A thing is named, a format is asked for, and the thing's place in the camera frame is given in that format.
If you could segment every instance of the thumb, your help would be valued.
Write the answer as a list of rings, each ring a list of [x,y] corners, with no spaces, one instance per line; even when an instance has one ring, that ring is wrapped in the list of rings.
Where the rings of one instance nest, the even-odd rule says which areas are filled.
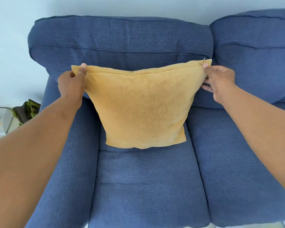
[[[80,65],[80,69],[78,70],[78,75],[79,77],[83,76],[85,77],[87,74],[87,64],[86,63],[82,63]]]
[[[203,69],[208,77],[211,77],[211,75],[215,72],[215,70],[212,67],[210,67],[207,63],[203,64]]]

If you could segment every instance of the white wall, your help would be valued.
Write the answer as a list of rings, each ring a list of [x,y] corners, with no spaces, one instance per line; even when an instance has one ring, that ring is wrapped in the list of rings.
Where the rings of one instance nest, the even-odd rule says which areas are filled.
[[[285,8],[285,0],[0,0],[0,106],[41,102],[46,70],[31,60],[27,35],[53,15],[158,16],[200,24],[248,10]]]

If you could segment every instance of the blue sofa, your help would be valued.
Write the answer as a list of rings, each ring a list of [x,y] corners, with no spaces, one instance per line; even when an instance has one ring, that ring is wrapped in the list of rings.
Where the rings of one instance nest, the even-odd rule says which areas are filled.
[[[63,16],[37,20],[32,59],[49,79],[42,108],[60,97],[71,65],[121,70],[213,59],[236,84],[285,110],[285,9],[226,16],[210,26],[177,19]],[[184,124],[187,141],[118,149],[85,94],[57,167],[26,227],[176,228],[285,220],[285,190],[235,123],[200,89]]]

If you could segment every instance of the forearm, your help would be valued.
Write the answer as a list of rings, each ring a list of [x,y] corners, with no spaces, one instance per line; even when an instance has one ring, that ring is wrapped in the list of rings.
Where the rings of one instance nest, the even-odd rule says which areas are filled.
[[[76,114],[59,98],[0,139],[0,227],[24,227],[63,150]]]
[[[220,97],[251,149],[285,188],[285,111],[235,85]]]

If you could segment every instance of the yellow object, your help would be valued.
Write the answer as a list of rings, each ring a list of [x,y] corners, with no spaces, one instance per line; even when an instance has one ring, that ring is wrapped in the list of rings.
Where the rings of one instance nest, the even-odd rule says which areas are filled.
[[[85,91],[106,131],[106,144],[146,149],[186,141],[183,124],[206,74],[189,61],[138,71],[88,66]],[[75,75],[80,66],[72,66]]]

